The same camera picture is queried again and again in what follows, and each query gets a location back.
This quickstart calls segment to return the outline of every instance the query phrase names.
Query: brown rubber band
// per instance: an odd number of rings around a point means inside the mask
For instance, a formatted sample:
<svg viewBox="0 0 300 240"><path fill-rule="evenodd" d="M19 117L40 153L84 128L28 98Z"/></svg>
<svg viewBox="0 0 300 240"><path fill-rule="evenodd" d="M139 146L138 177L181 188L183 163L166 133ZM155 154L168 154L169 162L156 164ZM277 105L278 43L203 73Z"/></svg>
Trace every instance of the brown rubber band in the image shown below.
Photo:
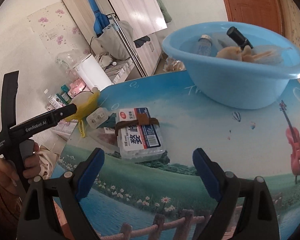
<svg viewBox="0 0 300 240"><path fill-rule="evenodd" d="M150 125L155 124L160 126L158 119L156 118L148 118L147 114L137 114L137 120L133 121L121 121L116 123L114 127L114 133L118 136L118 131L122 128L134 125Z"/></svg>

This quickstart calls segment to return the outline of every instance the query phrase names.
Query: cello illustration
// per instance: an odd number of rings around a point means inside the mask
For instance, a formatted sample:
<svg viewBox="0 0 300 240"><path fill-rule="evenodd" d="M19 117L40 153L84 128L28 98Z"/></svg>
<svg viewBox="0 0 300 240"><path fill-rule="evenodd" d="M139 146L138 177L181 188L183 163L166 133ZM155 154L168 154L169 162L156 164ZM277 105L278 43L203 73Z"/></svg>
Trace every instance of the cello illustration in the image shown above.
<svg viewBox="0 0 300 240"><path fill-rule="evenodd" d="M295 183L297 184L297 177L300 176L300 134L296 127L291 125L291 122L287 116L286 104L281 100L279 104L280 111L283 112L284 117L286 118L289 127L286 129L286 137L288 139L289 144L292 147L291 157L291 170L292 174L295 176Z"/></svg>

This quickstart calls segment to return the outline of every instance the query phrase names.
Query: blue gripper pad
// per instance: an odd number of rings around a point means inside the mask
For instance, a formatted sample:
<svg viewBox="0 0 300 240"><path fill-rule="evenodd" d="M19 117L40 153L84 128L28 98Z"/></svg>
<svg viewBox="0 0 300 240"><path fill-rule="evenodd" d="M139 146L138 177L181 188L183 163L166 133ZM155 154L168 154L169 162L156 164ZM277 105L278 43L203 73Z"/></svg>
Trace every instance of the blue gripper pad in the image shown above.
<svg viewBox="0 0 300 240"><path fill-rule="evenodd" d="M100 148L95 148L89 158L84 162L80 162L74 170L73 187L78 201L88 195L104 162L104 151Z"/></svg>
<svg viewBox="0 0 300 240"><path fill-rule="evenodd" d="M217 163L212 162L201 148L193 152L192 161L209 196L219 202L222 198L221 189L225 182L224 171Z"/></svg>

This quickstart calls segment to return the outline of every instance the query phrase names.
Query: metal pole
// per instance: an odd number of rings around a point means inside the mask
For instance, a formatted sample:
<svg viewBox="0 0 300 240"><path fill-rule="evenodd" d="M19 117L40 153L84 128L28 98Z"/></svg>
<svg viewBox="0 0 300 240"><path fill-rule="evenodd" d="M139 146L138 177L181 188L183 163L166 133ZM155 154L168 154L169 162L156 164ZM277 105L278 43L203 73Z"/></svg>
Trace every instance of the metal pole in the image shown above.
<svg viewBox="0 0 300 240"><path fill-rule="evenodd" d="M136 55L136 53L134 52L134 50L132 49L132 47L130 46L127 37L124 35L123 30L121 29L120 25L118 24L117 20L115 19L114 15L111 14L111 19L114 21L115 25L114 29L116 30L116 32L118 33L118 36L120 38L120 40L122 41L124 47L126 48L129 56L131 57L134 65L136 66L139 74L141 77L147 77L148 74L144 68L144 66L142 65L142 63L140 62L138 56Z"/></svg>

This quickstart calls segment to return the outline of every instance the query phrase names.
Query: table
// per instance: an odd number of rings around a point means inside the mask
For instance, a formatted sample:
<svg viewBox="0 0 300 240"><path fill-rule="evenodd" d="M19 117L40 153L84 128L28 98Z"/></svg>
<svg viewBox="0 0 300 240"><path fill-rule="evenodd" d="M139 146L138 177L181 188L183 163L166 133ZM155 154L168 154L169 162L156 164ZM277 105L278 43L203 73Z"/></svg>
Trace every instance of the table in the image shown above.
<svg viewBox="0 0 300 240"><path fill-rule="evenodd" d="M281 111L286 105L285 114ZM167 73L109 86L98 103L109 111L148 107L160 122L167 156L151 164L135 164L106 155L105 164L87 198L80 204L102 239L154 239L151 226L164 223L160 239L195 239L216 202L205 190L192 163L201 147L224 171L241 178L263 176L269 187L286 240L300 223L300 176L291 171L292 148L287 119L300 134L300 84L291 80L277 102L258 110L221 105L200 92L186 71ZM73 170L95 147L76 128L52 177ZM242 201L239 201L224 239L231 237ZM185 218L190 224L185 228Z"/></svg>

